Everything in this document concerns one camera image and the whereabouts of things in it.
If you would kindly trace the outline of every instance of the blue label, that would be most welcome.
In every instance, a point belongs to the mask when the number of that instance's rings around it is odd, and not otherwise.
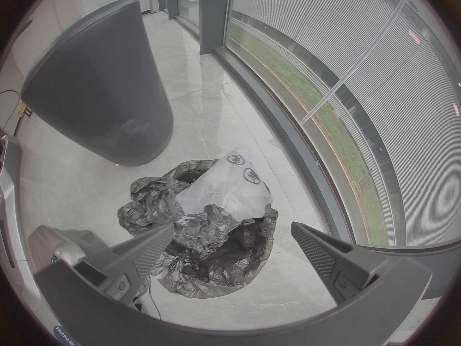
[[[69,336],[69,334],[61,326],[55,326],[53,333],[60,344],[64,346],[77,346],[78,344]]]

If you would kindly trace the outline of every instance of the printed logo on bag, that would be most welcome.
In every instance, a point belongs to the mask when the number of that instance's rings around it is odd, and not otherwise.
[[[254,183],[255,185],[259,185],[260,179],[256,172],[251,168],[245,168],[245,170],[243,171],[243,177],[248,182]]]
[[[227,161],[232,164],[242,165],[245,164],[245,159],[239,154],[233,154],[227,157]]]
[[[77,343],[67,334],[61,326],[55,326],[53,333],[60,344],[64,346],[77,346]]]

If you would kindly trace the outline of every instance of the green grass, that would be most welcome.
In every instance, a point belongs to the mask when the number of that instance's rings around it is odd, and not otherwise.
[[[229,36],[265,64],[292,92],[296,93],[307,109],[312,109],[322,99],[320,92],[295,66],[265,43],[232,24],[229,26]],[[336,153],[340,155],[342,164],[354,181],[353,188],[360,196],[370,228],[371,243],[386,245],[387,235],[374,182],[357,145],[342,121],[336,117],[330,104],[326,103],[321,107],[314,117],[329,138]]]

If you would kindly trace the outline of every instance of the black circular logo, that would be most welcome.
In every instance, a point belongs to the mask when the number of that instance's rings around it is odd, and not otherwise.
[[[239,154],[233,154],[227,157],[227,161],[232,164],[242,165],[245,164],[245,159]]]
[[[259,185],[260,183],[258,175],[251,168],[245,168],[243,171],[243,178],[245,178],[248,182],[254,183],[255,185]]]

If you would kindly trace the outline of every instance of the power cord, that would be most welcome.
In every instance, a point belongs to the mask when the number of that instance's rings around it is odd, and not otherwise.
[[[158,310],[157,304],[155,303],[155,301],[154,301],[153,298],[152,298],[152,294],[151,294],[151,292],[150,292],[150,287],[151,287],[151,286],[152,286],[152,282],[151,282],[151,284],[149,285],[149,296],[150,296],[150,299],[152,300],[153,306],[155,306],[155,308],[157,309],[158,316],[160,317],[160,320],[163,320],[163,319],[162,319],[162,316],[160,315],[160,310]]]
[[[17,92],[17,91],[14,90],[14,89],[6,89],[5,91],[0,92],[0,95],[3,94],[4,92],[16,92],[16,93],[18,94],[18,102],[17,102],[16,106],[14,107],[14,110],[12,111],[12,113],[10,114],[10,116],[8,117],[8,120],[6,121],[5,125],[2,127],[3,129],[5,129],[6,125],[7,125],[8,122],[10,121],[11,116],[13,115],[14,111],[15,111],[16,108],[18,107],[19,102],[20,102],[20,100],[21,100],[21,95],[19,94],[19,92]]]

